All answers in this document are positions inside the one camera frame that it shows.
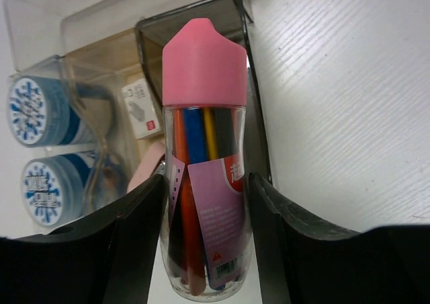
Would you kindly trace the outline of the white eraser box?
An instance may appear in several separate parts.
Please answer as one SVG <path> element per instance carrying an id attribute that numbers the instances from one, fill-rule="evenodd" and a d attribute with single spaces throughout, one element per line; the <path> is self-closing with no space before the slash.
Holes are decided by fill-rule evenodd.
<path id="1" fill-rule="evenodd" d="M 122 88 L 124 103 L 134 136 L 144 139 L 161 132 L 161 123 L 148 85 L 139 79 Z"/>

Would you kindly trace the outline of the blue white round tub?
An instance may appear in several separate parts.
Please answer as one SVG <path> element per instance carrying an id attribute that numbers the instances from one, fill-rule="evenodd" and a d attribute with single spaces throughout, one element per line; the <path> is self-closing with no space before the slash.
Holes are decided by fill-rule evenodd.
<path id="1" fill-rule="evenodd" d="M 97 160 L 95 151 L 29 161 L 21 173 L 21 195 L 33 222 L 52 228 L 77 219 Z"/>
<path id="2" fill-rule="evenodd" d="M 9 129 L 25 147 L 94 143 L 95 135 L 69 102 L 60 79 L 22 75 L 7 94 Z"/>

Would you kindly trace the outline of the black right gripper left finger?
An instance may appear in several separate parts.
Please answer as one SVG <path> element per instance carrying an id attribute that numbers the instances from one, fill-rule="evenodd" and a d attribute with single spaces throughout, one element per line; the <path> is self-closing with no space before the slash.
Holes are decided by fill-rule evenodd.
<path id="1" fill-rule="evenodd" d="M 49 234 L 1 238 L 1 302 L 146 303 L 164 206 L 155 174 Z"/>

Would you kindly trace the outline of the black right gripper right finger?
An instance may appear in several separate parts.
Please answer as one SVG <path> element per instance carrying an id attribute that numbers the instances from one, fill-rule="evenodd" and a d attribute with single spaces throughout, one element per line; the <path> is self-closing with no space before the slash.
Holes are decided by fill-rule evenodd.
<path id="1" fill-rule="evenodd" d="M 429 226 L 359 233 L 326 221 L 248 180 L 264 303 L 428 303 Z"/>

